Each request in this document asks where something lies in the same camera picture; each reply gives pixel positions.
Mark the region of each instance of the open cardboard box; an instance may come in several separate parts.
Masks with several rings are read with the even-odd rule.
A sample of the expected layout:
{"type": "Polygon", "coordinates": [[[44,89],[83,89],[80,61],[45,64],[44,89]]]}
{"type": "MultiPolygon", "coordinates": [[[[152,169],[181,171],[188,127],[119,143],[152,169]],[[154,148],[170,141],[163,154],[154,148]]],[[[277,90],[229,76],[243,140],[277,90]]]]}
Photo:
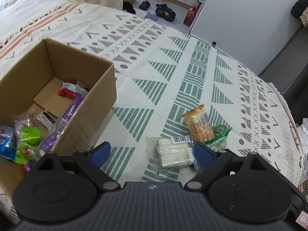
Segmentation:
{"type": "MultiPolygon", "coordinates": [[[[0,80],[0,125],[13,127],[17,113],[47,109],[61,117],[72,103],[56,93],[63,81],[80,81],[90,92],[68,121],[53,146],[60,156],[87,148],[93,135],[116,101],[116,81],[111,61],[81,50],[43,40],[0,80]]],[[[0,189],[9,198],[24,177],[21,168],[0,157],[0,189]]]]}

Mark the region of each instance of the white floor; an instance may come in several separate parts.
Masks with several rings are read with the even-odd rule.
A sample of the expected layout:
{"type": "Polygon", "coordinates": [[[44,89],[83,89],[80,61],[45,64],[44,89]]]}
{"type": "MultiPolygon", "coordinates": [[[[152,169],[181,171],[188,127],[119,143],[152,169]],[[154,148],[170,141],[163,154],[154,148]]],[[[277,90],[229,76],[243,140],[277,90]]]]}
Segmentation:
{"type": "Polygon", "coordinates": [[[157,1],[154,1],[154,0],[148,0],[150,2],[151,6],[146,11],[143,11],[143,10],[139,9],[139,5],[143,1],[146,1],[146,0],[136,0],[133,4],[134,9],[136,10],[136,14],[138,16],[144,17],[146,15],[146,13],[156,15],[156,13],[155,13],[155,10],[157,8],[156,4],[157,3],[159,3],[159,4],[166,3],[168,5],[168,7],[171,8],[175,12],[175,14],[176,14],[175,20],[173,22],[169,22],[169,21],[166,21],[164,18],[159,18],[157,22],[162,24],[162,25],[167,25],[169,27],[175,28],[175,29],[177,29],[181,32],[188,33],[189,27],[186,26],[185,24],[183,24],[183,21],[184,21],[186,15],[187,15],[187,11],[188,11],[187,9],[180,7],[178,5],[175,5],[173,3],[166,2],[166,1],[157,2],[157,1]]]}

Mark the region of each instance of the patterned bedspread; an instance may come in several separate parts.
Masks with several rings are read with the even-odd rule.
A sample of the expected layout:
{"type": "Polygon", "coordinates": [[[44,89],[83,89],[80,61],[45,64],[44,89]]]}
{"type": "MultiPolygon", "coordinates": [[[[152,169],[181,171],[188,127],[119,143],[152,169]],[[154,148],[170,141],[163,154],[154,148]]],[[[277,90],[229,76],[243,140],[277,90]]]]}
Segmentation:
{"type": "MultiPolygon", "coordinates": [[[[245,66],[194,37],[123,11],[74,1],[49,9],[3,44],[0,77],[45,38],[113,61],[117,101],[90,146],[111,143],[102,170],[121,185],[185,183],[195,175],[191,168],[157,174],[147,137],[186,134],[181,115],[199,104],[212,124],[233,128],[227,148],[239,156],[257,151],[298,184],[300,152],[289,118],[275,91],[245,66]]],[[[2,210],[16,221],[4,195],[2,210]]]]}

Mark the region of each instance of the orange snack package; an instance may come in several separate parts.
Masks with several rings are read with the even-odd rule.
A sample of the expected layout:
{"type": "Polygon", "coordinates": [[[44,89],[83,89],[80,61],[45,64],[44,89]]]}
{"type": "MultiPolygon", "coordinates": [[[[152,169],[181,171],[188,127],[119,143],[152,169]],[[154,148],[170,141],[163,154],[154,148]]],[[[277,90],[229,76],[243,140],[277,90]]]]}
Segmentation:
{"type": "Polygon", "coordinates": [[[184,113],[182,117],[196,142],[206,142],[215,137],[204,104],[184,113]]]}

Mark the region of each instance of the shoe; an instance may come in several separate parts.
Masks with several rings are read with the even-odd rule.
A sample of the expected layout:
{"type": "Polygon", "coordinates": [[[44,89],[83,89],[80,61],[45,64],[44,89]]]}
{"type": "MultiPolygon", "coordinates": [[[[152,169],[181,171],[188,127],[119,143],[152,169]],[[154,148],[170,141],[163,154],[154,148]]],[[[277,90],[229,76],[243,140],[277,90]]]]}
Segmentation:
{"type": "Polygon", "coordinates": [[[157,8],[157,9],[155,10],[155,12],[156,12],[156,15],[157,15],[158,17],[165,17],[165,16],[166,16],[166,13],[165,13],[165,11],[163,10],[163,8],[157,8]]]}
{"type": "Polygon", "coordinates": [[[171,11],[170,13],[168,13],[165,17],[165,20],[169,21],[169,22],[173,22],[175,19],[175,13],[173,11],[171,11]]]}
{"type": "Polygon", "coordinates": [[[172,9],[170,9],[167,4],[156,4],[156,7],[158,8],[162,8],[164,11],[170,13],[172,11],[172,9]]]}
{"type": "Polygon", "coordinates": [[[151,4],[149,3],[149,1],[144,1],[139,5],[139,8],[142,10],[147,10],[150,6],[151,4]]]}

